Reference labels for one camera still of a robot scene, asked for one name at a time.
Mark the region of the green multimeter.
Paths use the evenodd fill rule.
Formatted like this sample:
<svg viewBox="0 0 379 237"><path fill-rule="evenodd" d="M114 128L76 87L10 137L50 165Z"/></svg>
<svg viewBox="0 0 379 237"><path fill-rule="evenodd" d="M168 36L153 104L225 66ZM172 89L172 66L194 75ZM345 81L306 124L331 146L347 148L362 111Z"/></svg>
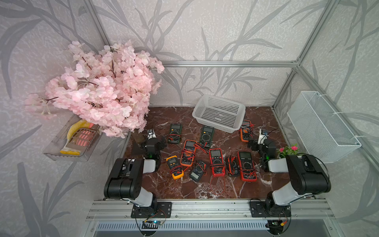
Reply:
<svg viewBox="0 0 379 237"><path fill-rule="evenodd" d="M214 128L211 126L206 126L204 125L201 131L201 136L200 136L200 145L206 149L210 149L212 146L212 140L213 140L213 135L214 135Z"/></svg>
<svg viewBox="0 0 379 237"><path fill-rule="evenodd" d="M170 131L167 136L169 144L179 144L181 142L182 125L180 123L173 123L170 126Z"/></svg>

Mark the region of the orange black multimeter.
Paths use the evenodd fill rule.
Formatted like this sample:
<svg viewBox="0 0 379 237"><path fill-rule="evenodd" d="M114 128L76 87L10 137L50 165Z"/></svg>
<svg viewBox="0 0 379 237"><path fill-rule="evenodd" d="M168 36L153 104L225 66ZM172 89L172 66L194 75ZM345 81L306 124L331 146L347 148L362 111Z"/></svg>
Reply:
<svg viewBox="0 0 379 237"><path fill-rule="evenodd" d="M253 137L253 129L254 125L252 122L244 119L239 129L240 139L242 142L249 142L249 140Z"/></svg>

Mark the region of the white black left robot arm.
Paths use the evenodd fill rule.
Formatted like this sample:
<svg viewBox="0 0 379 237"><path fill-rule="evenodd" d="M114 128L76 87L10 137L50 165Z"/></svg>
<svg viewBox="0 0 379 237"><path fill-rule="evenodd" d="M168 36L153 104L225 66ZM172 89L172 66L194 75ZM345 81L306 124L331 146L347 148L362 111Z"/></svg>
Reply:
<svg viewBox="0 0 379 237"><path fill-rule="evenodd" d="M165 139L154 135L149 135L141 144L134 142L131 155L140 157L116 159L104 186L105 198L126 200L141 209L156 210L157 198L142 187L142 181L144 174L158 171L160 152L165 147Z"/></svg>

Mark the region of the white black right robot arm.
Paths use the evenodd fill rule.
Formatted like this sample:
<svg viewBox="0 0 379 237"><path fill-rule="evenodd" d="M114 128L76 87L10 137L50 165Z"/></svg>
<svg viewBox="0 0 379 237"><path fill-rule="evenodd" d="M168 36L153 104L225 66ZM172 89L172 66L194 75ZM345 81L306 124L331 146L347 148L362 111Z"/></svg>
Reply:
<svg viewBox="0 0 379 237"><path fill-rule="evenodd" d="M313 155L300 153L297 145L277 149L275 141L261 138L249 140L248 147L259 153L265 172L289 174L289 183L267 195L267 212L287 208L303 197L330 192L330 175L325 164Z"/></svg>

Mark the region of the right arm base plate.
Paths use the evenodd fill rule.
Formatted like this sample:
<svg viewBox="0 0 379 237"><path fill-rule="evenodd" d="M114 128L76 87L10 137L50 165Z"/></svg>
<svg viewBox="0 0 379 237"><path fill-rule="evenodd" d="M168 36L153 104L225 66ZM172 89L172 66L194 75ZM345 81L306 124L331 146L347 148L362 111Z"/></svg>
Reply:
<svg viewBox="0 0 379 237"><path fill-rule="evenodd" d="M279 206L270 201L251 200L249 202L252 217L260 218L289 218L291 217L290 206Z"/></svg>

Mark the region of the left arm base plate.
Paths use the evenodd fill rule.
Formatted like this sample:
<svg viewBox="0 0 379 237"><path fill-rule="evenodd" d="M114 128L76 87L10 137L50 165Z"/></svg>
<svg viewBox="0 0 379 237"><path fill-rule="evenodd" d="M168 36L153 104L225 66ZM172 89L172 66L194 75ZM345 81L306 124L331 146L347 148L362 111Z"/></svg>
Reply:
<svg viewBox="0 0 379 237"><path fill-rule="evenodd" d="M149 207L133 205L131 218L170 218L172 202L158 201Z"/></svg>

